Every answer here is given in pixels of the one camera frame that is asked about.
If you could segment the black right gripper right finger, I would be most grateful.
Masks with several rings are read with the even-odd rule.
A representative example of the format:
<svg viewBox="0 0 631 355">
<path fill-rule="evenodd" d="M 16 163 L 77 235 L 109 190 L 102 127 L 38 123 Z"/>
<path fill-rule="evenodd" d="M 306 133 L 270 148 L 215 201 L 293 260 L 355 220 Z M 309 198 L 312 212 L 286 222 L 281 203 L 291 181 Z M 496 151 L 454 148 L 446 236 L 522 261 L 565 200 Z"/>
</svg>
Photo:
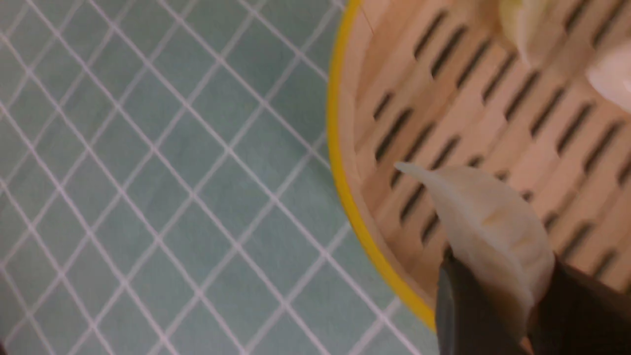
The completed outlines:
<svg viewBox="0 0 631 355">
<path fill-rule="evenodd" d="M 535 355 L 629 355 L 630 297 L 555 260 L 530 343 Z"/>
</svg>

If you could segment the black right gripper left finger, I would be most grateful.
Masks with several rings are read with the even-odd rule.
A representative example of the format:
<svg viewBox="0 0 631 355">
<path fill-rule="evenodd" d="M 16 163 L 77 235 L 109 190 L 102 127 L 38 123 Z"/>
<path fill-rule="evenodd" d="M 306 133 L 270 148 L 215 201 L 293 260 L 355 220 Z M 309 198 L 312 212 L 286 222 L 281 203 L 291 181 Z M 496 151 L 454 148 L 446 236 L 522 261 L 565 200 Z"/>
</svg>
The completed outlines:
<svg viewBox="0 0 631 355">
<path fill-rule="evenodd" d="M 441 355 L 527 355 L 502 325 L 471 271 L 444 252 L 439 268 L 436 331 Z"/>
</svg>

